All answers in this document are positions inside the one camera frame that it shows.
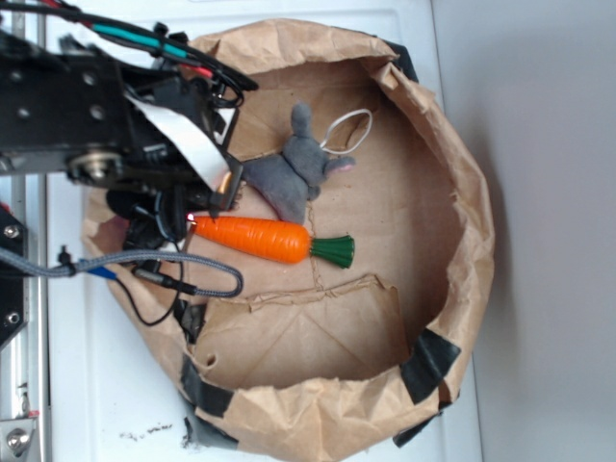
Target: white wall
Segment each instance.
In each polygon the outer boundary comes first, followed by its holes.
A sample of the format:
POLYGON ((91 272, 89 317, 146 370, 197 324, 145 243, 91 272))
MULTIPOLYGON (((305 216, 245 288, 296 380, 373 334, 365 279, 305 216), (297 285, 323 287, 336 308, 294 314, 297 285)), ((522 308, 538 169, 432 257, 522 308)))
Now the white wall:
POLYGON ((432 3, 445 109, 498 232, 484 460, 616 460, 616 2, 432 3))

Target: white ribbon cable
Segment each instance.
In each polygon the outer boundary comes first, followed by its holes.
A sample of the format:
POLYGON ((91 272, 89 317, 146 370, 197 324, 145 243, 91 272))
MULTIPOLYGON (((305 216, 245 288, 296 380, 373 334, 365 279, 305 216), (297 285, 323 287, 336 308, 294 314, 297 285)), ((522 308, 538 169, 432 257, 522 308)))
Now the white ribbon cable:
POLYGON ((229 173, 229 165, 205 133, 186 116, 171 109, 144 103, 128 93, 124 96, 175 144, 205 184, 217 191, 229 173))

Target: toy carrot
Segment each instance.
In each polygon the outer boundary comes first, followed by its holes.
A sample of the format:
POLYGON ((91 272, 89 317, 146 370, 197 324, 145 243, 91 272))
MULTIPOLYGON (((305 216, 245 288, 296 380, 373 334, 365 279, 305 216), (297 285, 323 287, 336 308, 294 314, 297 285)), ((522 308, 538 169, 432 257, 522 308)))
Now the toy carrot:
POLYGON ((341 268, 353 262, 355 242, 350 236, 313 239, 299 224, 262 218, 194 217, 193 222, 197 236, 276 262, 299 263, 309 255, 341 268))

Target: green wire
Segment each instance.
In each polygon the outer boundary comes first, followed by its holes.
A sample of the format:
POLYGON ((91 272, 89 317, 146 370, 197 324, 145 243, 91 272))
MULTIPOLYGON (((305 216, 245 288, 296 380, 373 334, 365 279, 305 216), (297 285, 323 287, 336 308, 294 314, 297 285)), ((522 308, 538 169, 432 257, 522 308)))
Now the green wire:
MULTIPOLYGON (((94 32, 99 32, 101 34, 106 34, 108 36, 118 37, 119 39, 125 39, 128 41, 132 41, 139 45, 150 46, 152 48, 159 48, 161 46, 160 41, 157 40, 156 38, 140 36, 139 34, 124 31, 122 29, 118 29, 117 27, 113 27, 113 26, 106 26, 104 24, 93 24, 92 30, 94 32)), ((181 50, 180 48, 176 46, 169 45, 168 43, 165 43, 165 45, 163 46, 163 49, 167 51, 168 53, 175 55, 177 57, 180 57, 180 58, 188 57, 188 53, 186 51, 181 50)))

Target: paper bag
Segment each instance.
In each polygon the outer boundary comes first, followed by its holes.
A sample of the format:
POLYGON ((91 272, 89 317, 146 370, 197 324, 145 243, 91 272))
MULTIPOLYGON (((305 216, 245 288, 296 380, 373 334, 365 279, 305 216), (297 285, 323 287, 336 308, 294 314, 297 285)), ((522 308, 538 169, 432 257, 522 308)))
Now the paper bag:
MULTIPOLYGON (((194 345, 173 317, 139 324, 112 290, 190 404, 202 441, 290 461, 341 460, 391 437, 403 444, 413 434, 405 430, 458 397, 487 303, 494 228, 483 175, 434 95, 396 67, 379 38, 280 19, 192 45, 260 84, 229 146, 242 161, 280 152, 297 101, 311 106, 318 140, 339 116, 373 112, 354 171, 328 180, 307 205, 310 233, 350 234, 355 260, 350 269, 314 258, 287 266, 192 237, 187 251, 245 280, 235 299, 191 300, 207 303, 194 345)), ((353 145, 364 130, 365 120, 346 124, 331 145, 353 145)), ((250 187, 233 214, 275 218, 250 187)), ((90 251, 118 250, 123 226, 93 194, 90 251)), ((116 270, 144 317, 165 312, 172 294, 116 270)), ((192 266, 188 280, 229 284, 192 266)))

